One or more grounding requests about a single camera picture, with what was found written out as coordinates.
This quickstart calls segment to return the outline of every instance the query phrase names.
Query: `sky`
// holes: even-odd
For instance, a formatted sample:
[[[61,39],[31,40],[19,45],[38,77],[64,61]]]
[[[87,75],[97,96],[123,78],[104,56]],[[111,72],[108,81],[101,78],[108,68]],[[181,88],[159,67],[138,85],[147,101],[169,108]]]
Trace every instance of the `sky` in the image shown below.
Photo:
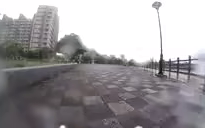
[[[80,36],[101,54],[144,62],[160,56],[154,0],[0,0],[0,13],[32,18],[39,5],[58,7],[59,39]],[[164,59],[205,51],[205,0],[160,0]]]

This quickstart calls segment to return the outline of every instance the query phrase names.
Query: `paved walkway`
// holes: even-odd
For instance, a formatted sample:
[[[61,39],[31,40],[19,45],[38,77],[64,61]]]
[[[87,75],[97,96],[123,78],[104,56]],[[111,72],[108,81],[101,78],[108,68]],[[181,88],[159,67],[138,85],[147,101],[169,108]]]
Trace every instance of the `paved walkway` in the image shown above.
[[[155,69],[146,69],[146,71],[151,72],[151,74],[158,73],[158,70],[155,70]],[[165,71],[164,74],[169,78],[169,72],[168,71]],[[177,79],[177,73],[176,72],[171,72],[170,73],[170,78],[176,80]],[[204,78],[193,76],[193,75],[190,76],[190,80],[188,81],[188,75],[181,74],[181,73],[179,73],[178,81],[184,82],[187,85],[190,85],[190,86],[192,86],[194,88],[198,88],[198,89],[203,89],[203,85],[205,83]]]
[[[76,65],[7,97],[0,128],[201,128],[204,97],[139,68]]]

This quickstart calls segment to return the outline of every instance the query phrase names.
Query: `apartment building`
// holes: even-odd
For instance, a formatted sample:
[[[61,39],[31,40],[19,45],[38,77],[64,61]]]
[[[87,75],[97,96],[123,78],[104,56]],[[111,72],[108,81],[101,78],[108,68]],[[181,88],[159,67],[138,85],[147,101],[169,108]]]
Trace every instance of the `apartment building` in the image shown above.
[[[14,41],[22,43],[24,48],[29,47],[32,20],[20,14],[18,19],[6,15],[0,21],[0,43]]]
[[[58,9],[53,6],[40,5],[33,18],[30,48],[54,49],[58,40],[58,31]]]

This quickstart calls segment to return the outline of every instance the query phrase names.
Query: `green tree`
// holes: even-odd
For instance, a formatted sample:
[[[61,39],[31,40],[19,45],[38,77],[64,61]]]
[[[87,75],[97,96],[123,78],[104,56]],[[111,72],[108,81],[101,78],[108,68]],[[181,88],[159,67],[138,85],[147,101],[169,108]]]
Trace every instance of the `green tree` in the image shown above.
[[[55,51],[73,56],[78,49],[86,50],[80,37],[76,34],[65,35],[56,45]]]
[[[6,42],[4,44],[6,57],[9,59],[19,59],[23,56],[25,56],[25,53],[23,51],[23,47],[20,43],[16,42]]]
[[[77,49],[76,52],[72,55],[71,60],[80,63],[85,52],[85,49]]]
[[[129,66],[136,66],[135,60],[133,60],[133,59],[129,60],[129,61],[128,61],[128,65],[129,65]]]

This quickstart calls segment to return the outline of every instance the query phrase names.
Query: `lamp post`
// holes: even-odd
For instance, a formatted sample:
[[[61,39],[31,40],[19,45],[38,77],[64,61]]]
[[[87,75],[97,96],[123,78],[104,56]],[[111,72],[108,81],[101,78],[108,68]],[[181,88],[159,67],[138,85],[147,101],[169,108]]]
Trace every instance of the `lamp post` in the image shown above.
[[[160,28],[160,61],[159,61],[159,72],[158,75],[163,76],[163,44],[162,44],[162,32],[161,32],[161,23],[160,23],[160,14],[159,8],[162,6],[161,2],[154,2],[152,7],[157,10],[159,28]]]

